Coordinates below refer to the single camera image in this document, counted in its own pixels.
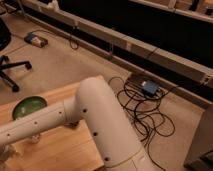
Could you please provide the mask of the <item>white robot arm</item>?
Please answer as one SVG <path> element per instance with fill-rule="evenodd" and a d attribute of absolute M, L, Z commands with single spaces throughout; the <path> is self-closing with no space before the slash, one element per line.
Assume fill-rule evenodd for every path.
<path fill-rule="evenodd" d="M 81 119 L 106 171 L 156 171 L 113 90 L 97 77 L 81 81 L 70 98 L 0 126 L 0 146 Z"/>

